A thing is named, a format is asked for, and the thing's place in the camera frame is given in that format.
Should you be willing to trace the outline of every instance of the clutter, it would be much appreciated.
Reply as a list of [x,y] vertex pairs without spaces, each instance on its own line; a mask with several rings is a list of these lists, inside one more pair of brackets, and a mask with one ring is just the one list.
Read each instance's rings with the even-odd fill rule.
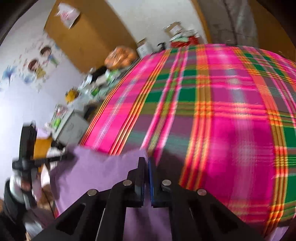
[[74,110],[69,110],[59,127],[52,133],[52,138],[65,146],[77,145],[88,127],[89,123],[81,115]]
[[97,70],[95,70],[95,72],[93,72],[92,74],[92,81],[98,81],[98,78],[100,76],[103,76],[105,74],[105,72],[107,71],[107,67],[106,66],[101,66],[100,68],[98,68]]
[[184,31],[170,39],[172,48],[180,48],[188,45],[197,45],[202,43],[200,35],[196,30]]
[[53,131],[55,131],[59,127],[67,111],[68,111],[67,107],[60,104],[56,105],[55,112],[50,121],[49,129],[52,129]]
[[59,8],[59,11],[56,14],[56,16],[60,16],[63,24],[68,29],[70,29],[73,23],[75,22],[75,20],[80,15],[80,12],[76,8],[65,3],[60,3],[58,8]]
[[91,84],[86,85],[82,89],[80,87],[78,87],[78,91],[80,92],[80,94],[87,95],[89,97],[89,99],[93,100],[93,102],[100,100],[100,96],[97,95],[99,92],[99,89],[100,89],[100,87],[97,86],[95,82],[92,82]]
[[104,83],[106,83],[106,76],[105,75],[101,75],[96,79],[97,86],[103,85]]
[[[46,155],[37,159],[32,156],[35,156],[35,148],[40,148],[35,146],[37,142],[37,129],[35,124],[32,122],[30,125],[24,125],[21,132],[20,139],[20,155],[18,159],[12,161],[12,169],[15,172],[15,175],[11,177],[11,181],[14,181],[16,185],[19,183],[19,187],[22,188],[21,191],[16,192],[16,185],[10,185],[10,191],[5,190],[5,206],[8,208],[8,213],[11,214],[13,220],[18,220],[18,212],[21,210],[17,205],[19,199],[24,200],[25,208],[27,210],[36,207],[36,201],[39,201],[42,197],[41,190],[41,180],[38,173],[41,172],[41,168],[44,164],[50,162],[62,161],[65,159],[70,159],[73,155],[58,155],[53,158],[45,158]],[[13,202],[10,202],[7,197],[13,193],[13,196],[16,198]]]
[[146,38],[138,42],[137,46],[137,52],[140,58],[144,58],[146,55],[153,53],[153,48],[151,47],[150,43],[147,41]]
[[159,43],[157,45],[157,48],[158,48],[158,52],[166,50],[165,42],[164,43]]
[[92,74],[95,72],[96,68],[91,68],[89,70],[89,72],[85,75],[84,80],[82,82],[81,85],[79,85],[78,89],[82,90],[83,88],[85,88],[87,85],[91,84],[93,76]]
[[67,104],[75,100],[79,95],[79,92],[76,89],[71,89],[69,92],[65,94],[65,99]]
[[110,70],[124,69],[128,68],[136,59],[137,54],[134,50],[124,46],[118,46],[108,55],[105,65]]
[[164,28],[164,31],[167,33],[167,35],[172,38],[176,34],[184,32],[185,29],[181,26],[180,22],[174,22],[171,25]]
[[108,84],[111,84],[116,78],[118,78],[120,76],[121,72],[119,70],[108,70],[105,73],[105,77],[106,77],[106,82]]
[[87,111],[88,104],[93,102],[92,92],[96,92],[97,94],[96,87],[92,88],[90,95],[87,93],[82,93],[76,90],[75,88],[72,88],[70,91],[66,93],[66,96],[65,96],[65,99],[67,101],[67,109],[74,110],[81,116],[84,116],[84,114]]
[[54,129],[52,128],[51,124],[49,122],[46,122],[43,126],[43,129],[49,133],[54,132]]

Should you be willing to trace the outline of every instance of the metal bolt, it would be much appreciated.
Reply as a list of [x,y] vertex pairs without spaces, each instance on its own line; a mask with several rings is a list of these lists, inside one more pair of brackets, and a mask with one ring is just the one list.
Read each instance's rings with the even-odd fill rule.
[[200,196],[205,196],[207,194],[207,191],[205,189],[198,189],[197,194]]
[[90,190],[88,190],[87,195],[94,196],[94,195],[96,195],[97,192],[98,191],[96,189],[90,189]]
[[132,181],[131,180],[124,180],[123,181],[123,185],[124,186],[130,186],[132,184]]
[[162,183],[163,183],[164,186],[169,186],[169,185],[172,184],[172,182],[170,180],[167,180],[167,179],[163,180]]

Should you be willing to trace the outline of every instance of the cloth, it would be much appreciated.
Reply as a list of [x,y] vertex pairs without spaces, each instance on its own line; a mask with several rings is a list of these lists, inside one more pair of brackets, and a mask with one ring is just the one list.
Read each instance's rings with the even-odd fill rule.
[[[32,170],[32,175],[37,174],[37,170]],[[38,201],[41,198],[41,177],[40,175],[36,175],[36,177],[32,178],[32,195]],[[13,174],[9,180],[9,188],[10,192],[19,203],[24,204],[24,194],[21,189],[22,179],[18,174]]]
[[[139,157],[147,160],[145,150],[131,150],[120,156],[108,156],[81,146],[69,151],[75,159],[60,162],[50,172],[50,186],[59,213],[89,189],[104,191],[125,180],[128,172],[137,168]],[[168,209],[151,207],[149,186],[145,190],[144,207],[127,208],[125,220],[123,240],[171,241]]]
[[207,189],[268,235],[296,205],[296,66],[218,44],[145,57],[110,92],[81,144],[144,148],[185,188]]
[[270,233],[268,241],[279,241],[283,237],[287,229],[288,227],[277,227]]
[[18,202],[14,194],[10,191],[10,180],[5,183],[4,188],[4,216],[8,217],[17,227],[21,233],[25,233],[25,227],[22,223],[25,212],[27,211],[24,203]]
[[25,227],[20,229],[4,212],[0,212],[1,241],[24,241],[26,237],[25,233]]
[[28,210],[23,218],[24,226],[31,238],[34,238],[53,221],[54,216],[52,212],[42,208]]

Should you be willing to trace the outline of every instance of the plaid blanket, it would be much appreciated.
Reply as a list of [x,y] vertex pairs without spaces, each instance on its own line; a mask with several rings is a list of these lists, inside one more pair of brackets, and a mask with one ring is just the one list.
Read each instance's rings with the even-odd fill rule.
[[144,58],[103,103],[82,145],[145,148],[167,178],[205,188],[267,235],[296,205],[296,66],[208,44]]

